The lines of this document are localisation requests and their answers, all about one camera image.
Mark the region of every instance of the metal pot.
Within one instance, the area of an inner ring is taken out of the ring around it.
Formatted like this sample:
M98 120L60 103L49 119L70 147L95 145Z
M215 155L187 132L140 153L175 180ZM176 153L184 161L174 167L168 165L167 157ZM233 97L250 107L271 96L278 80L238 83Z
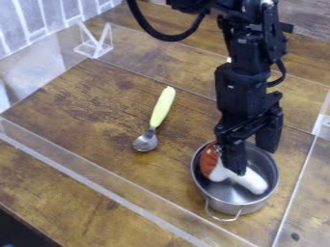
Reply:
M278 185L275 161L266 151L261 150L251 143L246 143L249 167L262 176L269 184L267 191L262 195L255 195L228 178L220 182L212 182L203 177L200 155L206 145L195 152L191 162L192 178L206 200L204 211L216 220L235 221L241 215L257 211L273 196ZM219 218L211 213L210 208L222 213L235 215L235 217Z

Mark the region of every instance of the spoon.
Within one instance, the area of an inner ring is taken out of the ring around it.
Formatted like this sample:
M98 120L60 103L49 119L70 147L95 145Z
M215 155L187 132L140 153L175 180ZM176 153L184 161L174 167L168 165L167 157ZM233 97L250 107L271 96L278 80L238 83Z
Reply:
M159 144L159 139L156 137L156 128L166 118L174 98L174 88L166 87L163 89L162 95L159 97L158 103L152 111L150 119L150 128L147 132L143 135L140 135L132 142L132 146L138 151L151 151L156 148Z

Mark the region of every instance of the white brick wall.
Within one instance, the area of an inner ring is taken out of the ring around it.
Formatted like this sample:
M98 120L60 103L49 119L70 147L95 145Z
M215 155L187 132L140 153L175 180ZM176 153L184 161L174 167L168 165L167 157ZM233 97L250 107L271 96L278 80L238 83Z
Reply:
M0 0L0 59L123 0Z

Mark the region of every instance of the pot handle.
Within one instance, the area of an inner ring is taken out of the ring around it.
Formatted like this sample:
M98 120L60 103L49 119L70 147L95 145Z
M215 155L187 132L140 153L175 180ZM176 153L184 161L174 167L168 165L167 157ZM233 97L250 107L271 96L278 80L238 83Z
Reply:
M204 212L206 214L214 218L215 220L219 220L219 221L224 221L224 222L231 222L231 221L237 221L239 216L241 216L241 213L242 213L242 208L241 210L238 211L238 214L234 218L219 218L218 216L215 216L211 212L210 212L210 198L207 197L206 198L206 204L204 204Z

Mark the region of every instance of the orange object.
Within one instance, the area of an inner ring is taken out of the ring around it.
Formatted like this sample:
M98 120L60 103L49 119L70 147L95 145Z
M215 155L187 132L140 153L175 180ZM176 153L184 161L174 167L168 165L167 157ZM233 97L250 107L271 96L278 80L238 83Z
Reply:
M219 159L219 153L216 152L214 148L214 144L216 142L211 142L207 144L202 151L202 157L200 157L200 169L202 169L202 175L208 178L212 170L215 169L218 159Z

